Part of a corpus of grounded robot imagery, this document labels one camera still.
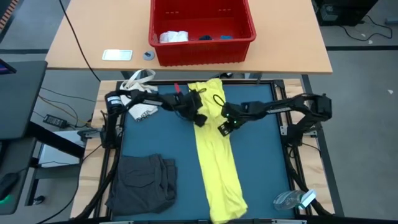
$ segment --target floor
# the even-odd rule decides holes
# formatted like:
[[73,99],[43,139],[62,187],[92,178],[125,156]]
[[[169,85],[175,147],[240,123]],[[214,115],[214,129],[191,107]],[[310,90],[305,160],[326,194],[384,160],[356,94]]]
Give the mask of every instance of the floor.
[[[369,15],[378,23],[388,16],[398,16],[394,9],[398,1],[380,0]],[[58,1],[24,0],[7,34],[0,43],[3,49],[48,49],[63,17]],[[352,35],[361,38],[373,32],[386,30],[369,23],[348,28]],[[392,40],[375,36],[372,45],[398,45],[398,26]],[[350,39],[340,27],[321,27],[326,46],[369,45]],[[396,202],[398,194],[398,151],[396,132],[398,121],[398,65],[397,51],[329,52],[333,75],[310,75],[314,93],[326,93],[333,99],[333,118],[325,123],[324,130],[336,183],[347,217],[383,218],[398,220]],[[7,62],[44,60],[44,54],[0,54]],[[123,79],[119,72],[96,71],[102,80]],[[157,77],[208,78],[215,73],[163,72]],[[297,75],[267,74],[263,78],[298,78]],[[94,100],[99,83],[87,71],[53,71],[46,73],[43,87],[67,95]],[[69,104],[79,119],[88,120],[94,103],[66,98],[42,90],[40,95]],[[35,112],[51,114],[74,123],[64,112],[38,100]],[[42,123],[42,118],[32,115],[32,121],[51,131],[53,126]],[[38,206],[19,206],[13,215],[1,216],[1,223],[36,223],[59,211],[72,197],[76,178],[42,181],[38,195],[47,200]],[[67,220],[70,206],[53,222]]]

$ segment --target white cloth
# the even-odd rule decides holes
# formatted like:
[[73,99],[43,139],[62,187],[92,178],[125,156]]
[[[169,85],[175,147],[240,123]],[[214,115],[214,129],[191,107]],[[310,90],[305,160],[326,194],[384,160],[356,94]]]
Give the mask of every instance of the white cloth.
[[160,43],[171,43],[171,42],[184,42],[188,41],[188,32],[180,31],[168,31],[160,35]]
[[[142,71],[146,71],[148,76],[145,78],[136,79]],[[157,91],[156,86],[145,85],[146,82],[151,81],[155,77],[155,71],[151,69],[141,69],[136,71],[129,80],[125,80],[120,85],[121,90],[139,90],[139,91],[147,91],[148,93],[152,93],[152,91]],[[131,100],[126,96],[122,95],[120,97],[122,99],[123,105],[128,104]],[[145,104],[137,104],[130,108],[129,113],[136,120],[140,121],[142,119],[147,118],[149,115],[155,113],[157,111],[157,106],[145,105]]]

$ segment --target white card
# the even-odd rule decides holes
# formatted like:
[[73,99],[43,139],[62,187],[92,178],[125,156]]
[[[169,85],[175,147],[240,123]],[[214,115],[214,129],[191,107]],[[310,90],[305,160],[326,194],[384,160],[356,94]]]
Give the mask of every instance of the white card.
[[132,50],[107,49],[104,50],[102,60],[131,60]]

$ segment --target computer monitor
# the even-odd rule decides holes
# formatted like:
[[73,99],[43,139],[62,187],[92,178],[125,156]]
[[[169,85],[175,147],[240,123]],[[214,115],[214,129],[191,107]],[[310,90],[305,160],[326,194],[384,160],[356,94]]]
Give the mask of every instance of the computer monitor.
[[7,64],[5,61],[0,59],[0,75],[8,75],[16,73],[17,70]]

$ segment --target gray shorts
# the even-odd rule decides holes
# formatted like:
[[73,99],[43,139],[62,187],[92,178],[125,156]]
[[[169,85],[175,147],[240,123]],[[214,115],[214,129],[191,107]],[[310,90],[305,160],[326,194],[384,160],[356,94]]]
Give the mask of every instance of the gray shorts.
[[173,159],[160,154],[147,157],[121,156],[109,199],[114,215],[160,213],[174,204],[177,168]]

